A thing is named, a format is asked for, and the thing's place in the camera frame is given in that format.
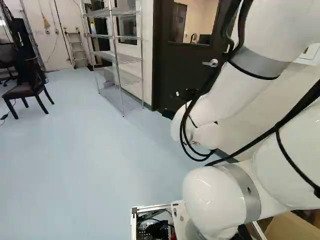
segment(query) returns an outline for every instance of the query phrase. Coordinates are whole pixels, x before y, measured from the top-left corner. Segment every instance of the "black door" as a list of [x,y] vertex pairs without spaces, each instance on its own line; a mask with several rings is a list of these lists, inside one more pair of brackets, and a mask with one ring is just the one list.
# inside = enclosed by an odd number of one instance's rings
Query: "black door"
[[198,24],[203,30],[195,30],[188,18],[192,6],[174,0],[154,0],[152,106],[159,112],[165,109],[176,112],[184,104],[176,97],[176,92],[199,89],[212,71],[202,62],[209,62],[212,58],[220,60],[226,50],[226,44],[216,33],[221,30],[231,0],[210,1],[218,1],[215,9],[211,9],[212,22],[205,21],[210,19],[208,10],[203,18],[192,16],[193,21],[204,21]]

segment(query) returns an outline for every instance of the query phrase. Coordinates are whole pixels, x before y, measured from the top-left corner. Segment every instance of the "chair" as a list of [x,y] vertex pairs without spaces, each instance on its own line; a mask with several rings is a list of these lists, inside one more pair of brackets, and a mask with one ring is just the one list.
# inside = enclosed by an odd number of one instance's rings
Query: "chair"
[[9,78],[4,81],[3,86],[7,86],[7,82],[14,80],[17,77],[14,76],[10,70],[11,67],[15,67],[16,64],[16,50],[13,42],[0,43],[0,69],[7,69]]
[[14,88],[10,89],[2,95],[3,100],[5,101],[6,105],[8,106],[10,112],[12,113],[15,119],[18,119],[18,115],[10,102],[10,100],[12,99],[21,99],[24,106],[28,108],[29,105],[26,101],[26,98],[35,97],[44,113],[49,114],[39,97],[39,94],[42,91],[44,91],[49,101],[52,104],[55,104],[54,101],[51,99],[44,82],[41,80],[39,76],[37,64],[38,62],[36,57],[25,60],[23,67],[23,76],[19,74],[19,78],[23,78],[24,83],[18,84],[17,86],[15,86]]

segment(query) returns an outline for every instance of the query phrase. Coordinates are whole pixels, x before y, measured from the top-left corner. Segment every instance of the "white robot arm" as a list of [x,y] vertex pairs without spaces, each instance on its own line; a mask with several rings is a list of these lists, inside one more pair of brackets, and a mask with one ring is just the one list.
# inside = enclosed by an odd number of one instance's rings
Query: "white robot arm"
[[[224,131],[215,122],[241,111],[310,44],[320,42],[314,31],[319,11],[316,0],[254,0],[244,45],[191,109],[188,140],[218,148]],[[172,121],[175,140],[184,113],[182,106]],[[320,104],[314,104],[270,135],[253,159],[191,171],[183,183],[190,219],[205,238],[229,239],[240,224],[320,208],[319,140]]]

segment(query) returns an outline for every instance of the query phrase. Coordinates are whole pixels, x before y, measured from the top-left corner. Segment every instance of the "shelf post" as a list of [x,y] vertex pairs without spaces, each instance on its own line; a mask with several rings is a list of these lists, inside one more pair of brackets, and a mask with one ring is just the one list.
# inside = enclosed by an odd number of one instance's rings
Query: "shelf post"
[[142,0],[140,0],[140,46],[141,46],[141,100],[142,108],[145,108],[145,98],[144,98],[144,48],[143,48],[143,17],[142,17]]
[[121,108],[122,108],[122,116],[125,116],[125,109],[124,109],[124,100],[122,97],[122,85],[121,85],[121,79],[120,79],[120,73],[119,73],[119,62],[118,62],[118,54],[117,54],[117,42],[116,42],[116,33],[115,33],[115,26],[114,26],[114,18],[112,15],[112,4],[111,0],[109,0],[109,12],[110,12],[110,21],[111,21],[111,27],[112,27],[112,40],[113,40],[113,50],[114,50],[114,58],[115,58],[115,67],[116,67],[116,74],[118,76],[119,80],[119,93],[121,98]]

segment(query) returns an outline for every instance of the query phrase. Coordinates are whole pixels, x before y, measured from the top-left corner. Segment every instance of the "power cord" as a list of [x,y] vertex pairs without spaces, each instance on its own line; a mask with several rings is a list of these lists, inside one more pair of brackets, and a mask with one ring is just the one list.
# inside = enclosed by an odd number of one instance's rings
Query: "power cord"
[[61,29],[61,34],[62,34],[62,37],[63,37],[63,40],[64,40],[65,49],[66,49],[66,52],[68,53],[68,57],[69,57],[68,60],[72,64],[71,57],[70,57],[69,50],[68,50],[68,46],[67,46],[67,42],[66,42],[66,38],[65,38],[65,35],[64,35],[64,30],[62,29],[62,25],[61,25],[61,21],[60,21],[60,15],[59,15],[59,12],[58,12],[57,2],[56,2],[56,0],[53,0],[53,1],[54,1],[56,14],[58,16],[58,21],[59,21],[59,25],[60,25],[60,29]]
[[6,114],[4,114],[4,115],[0,118],[0,120],[3,120],[3,122],[0,124],[0,127],[1,127],[3,124],[5,124],[6,118],[9,116],[9,113],[10,113],[10,111],[8,111]]
[[55,50],[56,50],[56,46],[57,46],[57,42],[58,42],[58,38],[59,38],[59,34],[57,34],[57,35],[56,35],[53,50],[52,50],[52,52],[50,53],[50,55],[49,55],[48,59],[46,60],[46,63],[48,63],[48,62],[49,62],[49,60],[50,60],[50,58],[51,58],[52,54],[54,54],[54,52],[55,52]]
[[155,219],[155,218],[144,218],[141,222],[139,222],[139,223],[137,224],[137,226],[139,227],[139,225],[140,225],[141,223],[143,223],[145,220],[155,220],[155,221],[157,221],[157,222],[159,222],[159,223],[162,223],[163,225],[169,226],[169,227],[171,227],[171,228],[175,228],[175,226],[173,226],[172,224],[167,223],[166,220],[159,220],[159,219]]

